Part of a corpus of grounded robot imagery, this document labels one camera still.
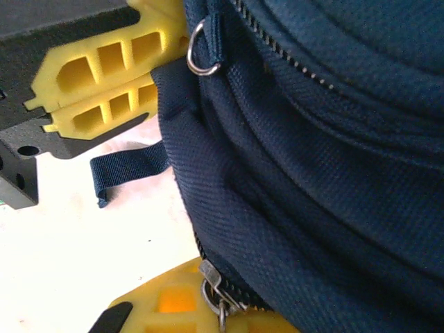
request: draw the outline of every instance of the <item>metal zipper slider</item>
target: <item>metal zipper slider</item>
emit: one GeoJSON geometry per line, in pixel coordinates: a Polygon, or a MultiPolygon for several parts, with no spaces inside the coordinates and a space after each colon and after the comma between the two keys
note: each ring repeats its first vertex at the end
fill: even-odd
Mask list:
{"type": "Polygon", "coordinates": [[[219,317],[219,332],[225,333],[227,317],[240,311],[246,311],[248,306],[242,302],[236,302],[227,292],[219,288],[222,283],[222,275],[209,260],[202,261],[199,271],[204,276],[200,288],[202,297],[219,317]]]}

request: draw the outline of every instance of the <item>metal d-ring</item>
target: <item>metal d-ring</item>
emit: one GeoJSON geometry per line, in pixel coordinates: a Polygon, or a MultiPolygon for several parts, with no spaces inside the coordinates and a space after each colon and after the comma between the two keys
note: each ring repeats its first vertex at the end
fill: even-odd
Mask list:
{"type": "Polygon", "coordinates": [[[203,24],[205,23],[205,19],[200,21],[198,25],[195,27],[191,37],[189,38],[188,50],[187,50],[187,64],[190,71],[195,73],[198,76],[210,76],[216,73],[221,68],[221,63],[217,62],[212,65],[210,68],[200,68],[196,66],[193,61],[193,46],[198,34],[203,30],[203,24]]]}
{"type": "Polygon", "coordinates": [[[219,333],[225,333],[227,330],[227,303],[223,299],[219,300],[219,333]]]}

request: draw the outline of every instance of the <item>navy blue backpack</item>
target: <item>navy blue backpack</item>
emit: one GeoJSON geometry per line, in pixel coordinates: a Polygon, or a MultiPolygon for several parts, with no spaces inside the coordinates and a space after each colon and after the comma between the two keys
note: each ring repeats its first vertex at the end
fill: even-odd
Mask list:
{"type": "Polygon", "coordinates": [[[443,2],[185,11],[187,58],[152,73],[163,144],[113,157],[136,175],[93,161],[101,205],[169,162],[222,296],[303,333],[444,332],[443,2]]]}

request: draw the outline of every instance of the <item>yellow plastic part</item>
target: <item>yellow plastic part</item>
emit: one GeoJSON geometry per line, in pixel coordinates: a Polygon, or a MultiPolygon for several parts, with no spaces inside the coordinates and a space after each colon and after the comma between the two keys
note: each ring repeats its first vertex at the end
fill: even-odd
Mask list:
{"type": "MultiPolygon", "coordinates": [[[[166,272],[116,299],[133,310],[120,333],[219,333],[216,314],[200,296],[200,258],[166,272]]],[[[227,318],[227,333],[298,333],[280,315],[249,310],[227,318]]]]}
{"type": "Polygon", "coordinates": [[[132,26],[50,49],[33,84],[28,110],[42,106],[46,132],[94,139],[121,124],[157,113],[149,71],[182,57],[188,37],[182,0],[128,0],[140,20],[132,26]]]}

